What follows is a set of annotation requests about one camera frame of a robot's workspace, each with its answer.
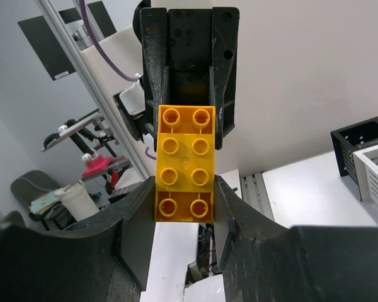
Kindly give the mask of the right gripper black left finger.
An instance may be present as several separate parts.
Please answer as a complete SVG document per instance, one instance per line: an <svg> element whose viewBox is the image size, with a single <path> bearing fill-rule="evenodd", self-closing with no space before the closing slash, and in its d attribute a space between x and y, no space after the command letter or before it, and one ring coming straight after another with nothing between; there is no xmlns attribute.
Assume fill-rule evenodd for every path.
<svg viewBox="0 0 378 302"><path fill-rule="evenodd" d="M0 301L138 301L154 240L155 179L62 231L0 222Z"/></svg>

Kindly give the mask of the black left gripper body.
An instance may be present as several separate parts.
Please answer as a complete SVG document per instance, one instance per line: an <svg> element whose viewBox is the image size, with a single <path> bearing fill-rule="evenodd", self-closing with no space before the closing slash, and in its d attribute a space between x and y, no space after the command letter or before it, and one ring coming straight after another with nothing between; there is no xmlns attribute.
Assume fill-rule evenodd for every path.
<svg viewBox="0 0 378 302"><path fill-rule="evenodd" d="M168 11L169 100L183 106L209 105L211 9Z"/></svg>

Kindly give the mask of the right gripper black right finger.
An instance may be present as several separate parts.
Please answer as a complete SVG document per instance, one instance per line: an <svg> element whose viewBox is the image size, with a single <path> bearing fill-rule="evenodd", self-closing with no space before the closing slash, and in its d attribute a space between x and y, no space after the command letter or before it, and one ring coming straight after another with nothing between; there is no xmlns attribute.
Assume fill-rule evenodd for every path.
<svg viewBox="0 0 378 302"><path fill-rule="evenodd" d="M227 301L378 301L378 227L285 228L214 178Z"/></svg>

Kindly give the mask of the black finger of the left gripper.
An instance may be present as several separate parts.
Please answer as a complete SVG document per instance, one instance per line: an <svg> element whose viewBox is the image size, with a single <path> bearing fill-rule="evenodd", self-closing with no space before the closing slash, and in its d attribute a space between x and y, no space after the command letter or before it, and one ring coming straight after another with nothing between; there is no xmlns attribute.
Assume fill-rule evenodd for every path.
<svg viewBox="0 0 378 302"><path fill-rule="evenodd" d="M212 8L210 29L209 104L215 107L215 148L220 150L223 139L235 127L238 8Z"/></svg>
<svg viewBox="0 0 378 302"><path fill-rule="evenodd" d="M159 130L159 107L168 103L166 66L168 11L166 8L144 8L140 11L140 33L144 63L146 127L154 138Z"/></svg>

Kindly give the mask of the yellow half-round lego brick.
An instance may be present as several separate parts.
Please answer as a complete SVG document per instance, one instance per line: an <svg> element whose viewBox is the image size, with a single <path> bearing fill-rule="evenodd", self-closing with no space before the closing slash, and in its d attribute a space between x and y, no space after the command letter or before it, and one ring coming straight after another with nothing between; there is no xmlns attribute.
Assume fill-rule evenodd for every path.
<svg viewBox="0 0 378 302"><path fill-rule="evenodd" d="M159 106L154 219L214 220L215 108Z"/></svg>

